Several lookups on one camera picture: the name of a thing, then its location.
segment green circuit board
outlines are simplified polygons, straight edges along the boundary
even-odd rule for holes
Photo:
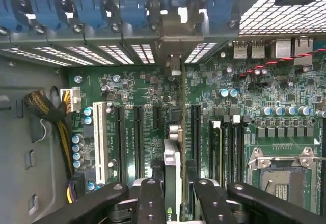
[[[306,147],[315,157],[321,156],[322,124],[315,111],[323,109],[325,102],[324,59],[322,55],[315,56],[313,66],[306,73],[298,72],[293,65],[285,65],[269,68],[264,76],[246,79],[235,78],[234,74],[244,73],[264,60],[234,60],[231,48],[223,49],[207,63],[186,66],[183,81],[186,84],[186,158],[197,160],[200,177],[216,178],[222,186],[235,180],[248,182],[250,178],[252,185],[262,189],[272,180],[268,191],[291,202],[299,201],[300,206],[318,213],[320,162],[313,174],[309,167],[291,168],[288,164],[273,162],[269,172],[257,169],[252,171],[251,177],[248,162],[257,147],[264,156],[270,157],[299,157]],[[232,67],[231,73],[225,72],[228,67]],[[81,84],[74,82],[78,75],[83,78]],[[114,82],[115,75],[120,77],[119,82]],[[293,84],[285,84],[284,77]],[[83,134],[85,138],[84,165],[77,171],[95,165],[94,141],[91,135],[85,135],[83,109],[93,102],[111,101],[114,106],[105,119],[109,159],[117,164],[110,168],[108,182],[123,181],[131,186],[136,178],[151,177],[151,161],[163,157],[169,111],[171,107],[180,106],[180,79],[168,79],[160,66],[78,67],[70,69],[69,81],[71,87],[80,87],[82,93],[82,111],[72,115],[73,133]],[[110,87],[109,92],[102,92],[103,85]],[[223,97],[221,89],[235,89],[237,95]],[[296,115],[264,116],[261,113],[264,107],[280,107],[284,111],[289,106],[295,107]],[[301,106],[309,108],[309,115],[298,114]],[[249,116],[249,119],[240,128],[232,126],[233,115],[240,115],[241,119]],[[212,128],[213,122],[221,122],[223,126]],[[279,128],[285,130],[284,136]],[[137,149],[138,144],[142,145],[143,152]],[[284,175],[284,182],[274,180],[277,174]],[[291,178],[301,180],[301,187],[291,188]],[[299,200],[294,197],[298,194],[301,195]]]

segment red cable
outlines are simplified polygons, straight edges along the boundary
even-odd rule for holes
[[[311,55],[313,55],[315,53],[319,53],[319,52],[326,52],[326,48],[317,49],[317,50],[315,50],[313,52],[309,52],[309,53],[301,53],[301,54],[298,54],[296,56],[281,58],[281,59],[275,60],[275,61],[268,61],[263,65],[256,65],[253,69],[247,70],[246,73],[241,74],[240,77],[246,77],[247,74],[252,73],[254,70],[264,68],[265,66],[268,66],[268,65],[275,65],[275,64],[277,64],[277,63],[279,63],[281,61],[291,61],[291,60],[294,60],[295,58],[302,58],[302,57],[311,56]]]

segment motherboard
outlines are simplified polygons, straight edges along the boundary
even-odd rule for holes
[[[70,68],[82,100],[72,114],[75,170],[85,173],[87,192],[151,177],[185,112],[186,158],[201,178],[247,182],[319,213],[324,61],[318,54],[309,67],[282,62],[241,77],[265,59],[238,59],[226,47],[177,78],[155,65]]]

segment metal mesh grille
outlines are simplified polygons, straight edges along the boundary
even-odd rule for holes
[[[92,51],[88,50],[85,47],[67,47],[69,50],[78,53],[86,58],[92,59],[96,62],[99,62],[103,65],[112,65],[113,63],[103,57],[101,57],[100,55],[93,53]]]
[[[77,57],[72,56],[70,54],[58,51],[58,50],[56,50],[54,48],[51,48],[51,47],[34,47],[33,49],[44,52],[44,53],[47,53],[47,54],[50,54],[50,55],[54,55],[54,56],[59,57],[61,59],[66,59],[66,60],[69,60],[71,62],[81,64],[81,65],[93,65],[93,63],[91,63],[91,62],[88,62],[86,60],[82,60],[80,58],[77,58]]]
[[[116,60],[121,62],[122,64],[133,64],[134,62],[123,53],[117,46],[111,45],[111,46],[99,46],[103,51],[110,54],[112,57],[114,57]]]
[[[132,45],[132,48],[144,64],[155,64],[151,46],[149,44]]]
[[[241,18],[240,35],[326,32],[326,0],[307,5],[276,6],[258,0]]]
[[[195,49],[191,52],[185,63],[196,63],[202,58],[208,51],[210,51],[217,43],[201,43],[198,44]]]
[[[53,63],[53,64],[56,64],[56,65],[71,66],[71,64],[67,64],[65,62],[61,62],[61,61],[54,60],[54,59],[49,59],[49,58],[39,56],[39,55],[30,53],[30,52],[25,52],[25,51],[19,50],[18,48],[1,49],[1,51],[14,53],[14,54],[25,56],[25,57],[28,57],[28,58],[31,58],[31,59],[36,59],[36,60],[40,60],[40,61]]]

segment wire bundle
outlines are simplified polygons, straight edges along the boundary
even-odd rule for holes
[[[75,202],[77,200],[77,195],[75,192],[75,186],[72,182],[68,183],[67,187],[67,199],[68,202],[71,204],[72,202]]]
[[[277,63],[279,63],[281,61],[291,61],[291,60],[294,60],[296,58],[303,58],[303,57],[311,56],[311,55],[316,54],[316,53],[319,53],[319,52],[326,52],[326,48],[317,49],[317,50],[315,50],[313,52],[298,54],[296,56],[281,58],[281,59],[275,60],[275,61],[268,61],[268,62],[266,62],[263,65],[257,65],[257,66],[255,66],[253,69],[250,69],[246,73],[241,74],[240,77],[246,77],[247,74],[252,73],[254,70],[264,68],[265,66],[268,66],[268,65],[275,65],[275,64],[277,64]]]
[[[35,116],[53,123],[60,140],[61,150],[66,166],[66,174],[69,179],[74,172],[72,153],[70,150],[70,135],[68,125],[65,121],[67,113],[71,111],[70,92],[65,91],[62,95],[62,102],[58,108],[46,97],[43,90],[33,91],[24,96],[24,104]]]

